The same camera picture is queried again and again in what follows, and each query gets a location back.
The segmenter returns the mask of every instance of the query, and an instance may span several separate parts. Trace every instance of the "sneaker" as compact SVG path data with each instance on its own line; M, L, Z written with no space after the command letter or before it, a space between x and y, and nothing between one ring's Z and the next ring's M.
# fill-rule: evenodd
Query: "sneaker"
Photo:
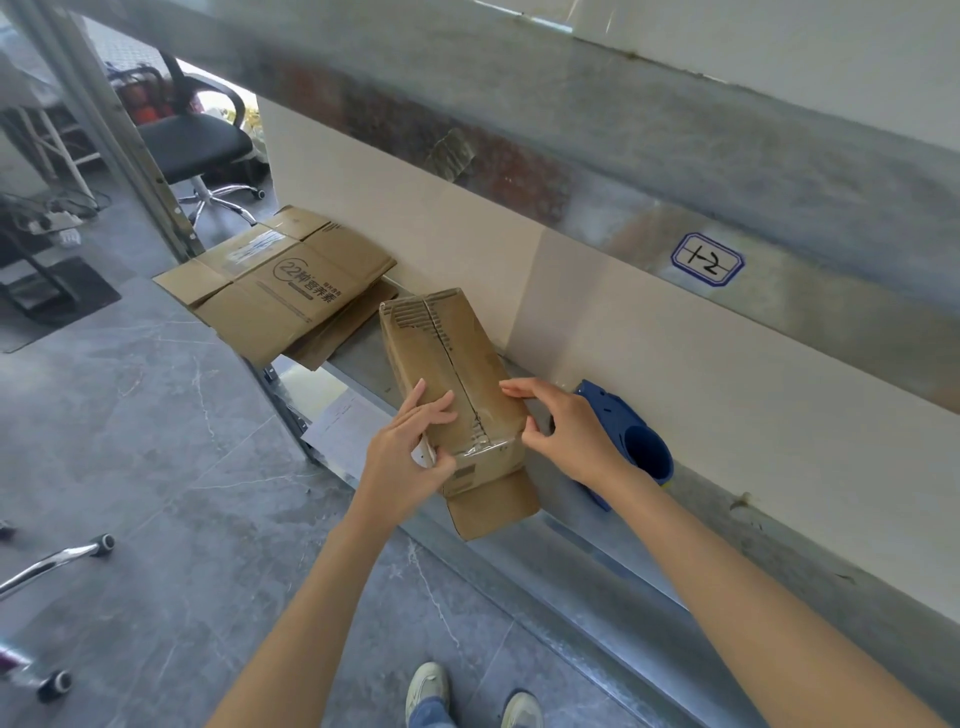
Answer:
M446 710L450 711L450 678L447 677L444 666L438 663L423 663L410 681L410 688L407 690L408 725L414 708L428 697L439 697Z
M543 710L529 692L516 692L503 709L500 728L543 728Z

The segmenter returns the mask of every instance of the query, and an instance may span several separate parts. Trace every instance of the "chair base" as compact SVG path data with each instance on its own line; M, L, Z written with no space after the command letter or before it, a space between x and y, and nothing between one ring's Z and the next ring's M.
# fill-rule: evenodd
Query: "chair base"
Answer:
M251 226L256 225L256 218L250 214L250 211L245 207L236 205L229 200L224 200L223 195L228 195L231 192L239 192L240 190L246 190L250 192L257 200L262 200L267 196L267 193L262 189L257 187L252 187L249 184L226 184L223 187L217 187L216 189L209 189L204 183L203 179L200 177L191 177L190 183L193 184L194 193L188 195L187 197L178 197L177 202L182 205L196 205L193 212L187 215L190 220L191 225L196 225L197 219L203 213L207 205L217 205L224 207L232 212L236 212L240 217L247 221Z

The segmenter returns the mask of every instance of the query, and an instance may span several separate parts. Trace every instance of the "taped cardboard box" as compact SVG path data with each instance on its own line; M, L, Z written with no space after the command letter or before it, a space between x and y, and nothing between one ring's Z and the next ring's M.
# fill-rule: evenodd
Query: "taped cardboard box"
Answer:
M404 394L421 377L427 382L423 401L454 392L459 416L429 427L426 440L457 458L456 472L441 489L457 532L475 539L537 513L540 501L523 470L520 441L528 410L500 391L507 372L463 291L382 303L380 325Z
M378 281L394 265L359 232L287 206L154 281L255 366L289 349L316 369L396 295Z

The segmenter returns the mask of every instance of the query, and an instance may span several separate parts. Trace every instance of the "chair seat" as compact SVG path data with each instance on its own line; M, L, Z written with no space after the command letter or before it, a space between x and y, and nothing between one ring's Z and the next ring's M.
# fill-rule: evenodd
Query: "chair seat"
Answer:
M228 164L253 149L246 132L207 113L168 116L138 129L170 184Z

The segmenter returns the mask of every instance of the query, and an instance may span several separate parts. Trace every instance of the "black floor mat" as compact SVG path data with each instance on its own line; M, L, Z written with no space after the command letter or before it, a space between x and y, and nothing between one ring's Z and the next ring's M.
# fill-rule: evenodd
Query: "black floor mat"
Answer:
M79 300L46 304L42 313L28 318L0 297L0 352L22 349L48 333L120 300L120 294L81 258L68 257L49 266L48 270ZM33 274L15 284L17 298L29 295L31 288L50 292L49 284L40 275Z

